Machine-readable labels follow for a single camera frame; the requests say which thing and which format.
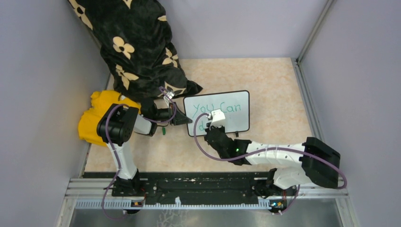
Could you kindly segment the white whiteboard black frame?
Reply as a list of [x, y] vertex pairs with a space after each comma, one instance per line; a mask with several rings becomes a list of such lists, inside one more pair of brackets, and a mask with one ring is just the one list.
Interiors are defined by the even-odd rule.
[[193, 129], [196, 135], [206, 135], [207, 123], [211, 122], [206, 116], [195, 120], [203, 113], [211, 113], [221, 110], [225, 115], [225, 132], [244, 132], [250, 129], [250, 93], [247, 90], [222, 92], [189, 96], [183, 99], [185, 115], [192, 120], [187, 124], [187, 131], [193, 137]]

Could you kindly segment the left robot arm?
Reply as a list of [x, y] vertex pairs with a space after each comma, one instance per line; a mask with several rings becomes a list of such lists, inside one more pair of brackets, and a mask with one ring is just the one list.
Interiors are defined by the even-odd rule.
[[137, 196], [141, 194], [142, 183], [128, 141], [132, 134], [153, 136], [160, 123], [170, 125], [190, 124], [176, 102], [165, 99], [167, 107], [157, 108], [152, 98], [145, 98], [139, 107], [113, 103], [98, 122], [96, 132], [110, 149], [116, 165], [112, 180], [112, 196]]

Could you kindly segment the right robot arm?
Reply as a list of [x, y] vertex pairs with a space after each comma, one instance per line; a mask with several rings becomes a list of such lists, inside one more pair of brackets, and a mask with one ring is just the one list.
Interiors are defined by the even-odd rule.
[[273, 177], [266, 182], [267, 191], [272, 195], [306, 183], [340, 188], [340, 153], [316, 137], [308, 137], [298, 144], [262, 144], [232, 139], [225, 134], [224, 127], [212, 126], [206, 130], [204, 140], [217, 152], [218, 161], [237, 166], [274, 165]]

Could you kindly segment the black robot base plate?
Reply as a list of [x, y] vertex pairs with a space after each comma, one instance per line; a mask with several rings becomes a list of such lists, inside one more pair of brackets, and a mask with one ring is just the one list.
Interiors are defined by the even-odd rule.
[[132, 183], [117, 179], [112, 196], [145, 197], [146, 205], [254, 205], [258, 199], [283, 195], [272, 172], [139, 173]]

